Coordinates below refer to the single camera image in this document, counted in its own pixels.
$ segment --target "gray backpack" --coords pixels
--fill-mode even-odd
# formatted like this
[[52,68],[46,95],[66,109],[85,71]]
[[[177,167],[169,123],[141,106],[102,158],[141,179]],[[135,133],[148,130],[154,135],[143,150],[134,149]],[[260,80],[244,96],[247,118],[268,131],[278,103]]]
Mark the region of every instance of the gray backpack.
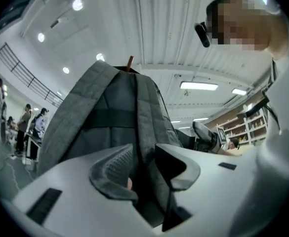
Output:
[[157,143],[181,147],[156,84],[137,72],[126,73],[97,61],[54,114],[42,142],[38,174],[67,159],[132,144],[129,177],[140,196],[138,208],[149,210],[141,214],[157,225],[163,220],[169,193],[153,161]]

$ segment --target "wooden stick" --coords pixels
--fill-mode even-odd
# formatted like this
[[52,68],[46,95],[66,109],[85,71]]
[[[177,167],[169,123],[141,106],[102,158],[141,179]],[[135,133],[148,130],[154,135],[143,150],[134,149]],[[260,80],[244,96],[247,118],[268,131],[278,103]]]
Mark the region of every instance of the wooden stick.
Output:
[[132,62],[133,62],[133,56],[130,56],[128,64],[126,66],[126,70],[125,70],[127,73],[129,73],[129,71],[130,71]]

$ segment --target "shelf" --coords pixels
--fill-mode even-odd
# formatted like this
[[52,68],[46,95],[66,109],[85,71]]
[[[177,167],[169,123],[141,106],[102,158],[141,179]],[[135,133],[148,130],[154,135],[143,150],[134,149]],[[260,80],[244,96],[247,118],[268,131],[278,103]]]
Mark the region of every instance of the shelf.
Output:
[[254,139],[251,139],[251,141],[260,140],[260,139],[264,139],[264,138],[266,138],[266,134],[257,136],[257,137],[255,137]]
[[234,134],[234,135],[227,136],[227,137],[228,137],[228,138],[234,138],[234,137],[238,137],[238,136],[241,136],[241,135],[244,135],[244,134],[247,134],[247,132],[241,132],[241,133]]
[[253,122],[253,121],[255,121],[255,120],[257,120],[257,119],[259,119],[259,118],[261,118],[261,117],[263,117],[263,114],[260,114],[260,115],[258,115],[257,117],[254,117],[254,118],[250,119],[250,120],[247,121],[247,122],[248,122],[248,123],[251,123],[251,122]]
[[231,131],[231,130],[236,129],[236,128],[239,128],[239,127],[241,127],[241,126],[243,126],[243,125],[245,125],[245,123],[238,124],[238,125],[236,125],[236,126],[234,126],[234,127],[232,127],[232,128],[226,129],[226,130],[224,130],[224,131],[225,131],[225,132]]
[[260,125],[260,126],[258,126],[258,127],[252,128],[249,132],[254,132],[254,131],[256,131],[256,130],[258,130],[258,129],[261,129],[261,128],[263,128],[263,127],[266,128],[266,125],[263,124],[263,125]]
[[224,126],[224,125],[226,125],[226,124],[230,124],[230,123],[232,123],[233,121],[236,121],[236,120],[238,120],[239,118],[238,117],[235,117],[234,119],[232,119],[232,120],[229,120],[229,121],[226,121],[225,123],[222,123],[222,124],[219,124],[218,126]]
[[249,143],[249,141],[248,141],[248,140],[245,140],[245,141],[240,141],[240,142],[239,142],[240,145],[241,145],[241,144],[246,144],[246,143]]

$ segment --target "floor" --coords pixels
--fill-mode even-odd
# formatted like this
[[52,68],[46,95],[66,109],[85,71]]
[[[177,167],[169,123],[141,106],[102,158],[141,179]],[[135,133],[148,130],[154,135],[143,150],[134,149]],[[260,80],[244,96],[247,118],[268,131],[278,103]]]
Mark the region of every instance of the floor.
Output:
[[12,145],[0,141],[0,198],[7,200],[35,179],[35,173],[25,168],[21,157],[11,157],[13,152]]

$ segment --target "backpack strap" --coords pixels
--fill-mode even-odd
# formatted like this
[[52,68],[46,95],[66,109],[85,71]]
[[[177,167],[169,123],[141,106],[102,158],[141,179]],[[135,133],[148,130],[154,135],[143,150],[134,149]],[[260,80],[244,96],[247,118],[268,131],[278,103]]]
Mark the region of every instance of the backpack strap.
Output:
[[[158,95],[159,92],[152,79],[139,74],[135,76],[137,82],[137,122],[140,154],[142,162],[148,169],[153,193],[165,212],[169,187],[154,161],[155,145],[157,143],[181,145],[167,112],[165,116],[163,115],[165,113],[163,111],[163,108],[165,108],[164,102],[161,102]],[[175,134],[173,139],[170,138],[168,131]]]
[[55,112],[41,147],[38,175],[59,163],[87,116],[119,70],[95,62],[78,80]]

